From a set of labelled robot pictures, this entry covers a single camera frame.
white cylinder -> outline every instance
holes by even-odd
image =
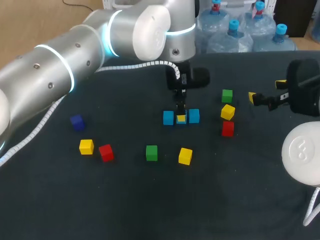
[[[307,122],[294,128],[282,146],[282,162],[297,181],[320,187],[320,122]]]

blue bottle cap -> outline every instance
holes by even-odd
[[[255,3],[255,8],[257,11],[261,11],[265,8],[265,3],[263,1],[257,1]]]
[[[287,32],[287,29],[288,29],[287,25],[285,25],[285,24],[278,24],[278,25],[276,26],[275,33],[276,33],[276,34],[279,34],[279,35],[285,35],[286,32]]]
[[[232,19],[229,22],[229,29],[230,30],[238,30],[239,21],[237,19]]]

yellow cube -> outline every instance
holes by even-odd
[[[254,104],[254,99],[253,99],[253,95],[255,95],[256,93],[255,92],[249,92],[249,100],[252,104]]]
[[[92,155],[94,153],[94,141],[91,139],[81,140],[79,149],[81,155]]]
[[[185,122],[186,121],[186,115],[177,115],[176,119],[178,122]]]
[[[190,165],[192,158],[192,150],[187,148],[181,148],[180,154],[179,154],[179,163]]]
[[[226,104],[221,110],[221,117],[230,121],[235,115],[236,108]]]

black fabric surface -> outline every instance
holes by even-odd
[[[39,135],[0,168],[1,240],[316,240],[320,216],[302,221],[313,187],[291,178],[282,165],[287,134],[316,121],[289,106],[253,107],[248,92],[279,93],[294,59],[318,52],[211,54],[192,60],[211,83],[187,92],[200,124],[163,126],[174,110],[163,67],[97,73],[69,94]],[[233,90],[235,134],[221,137],[222,89]],[[70,116],[81,114],[84,132]],[[12,136],[25,137],[37,116]],[[82,156],[81,139],[94,140]],[[98,148],[111,144],[115,161]],[[158,145],[158,162],[146,162]],[[178,164],[181,147],[191,165]]]

robot end effector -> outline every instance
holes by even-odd
[[[266,105],[270,111],[289,104],[292,112],[313,117],[320,116],[320,68],[315,59],[294,60],[287,69],[286,80],[276,81],[276,88],[287,92],[265,97],[252,95],[255,106]]]

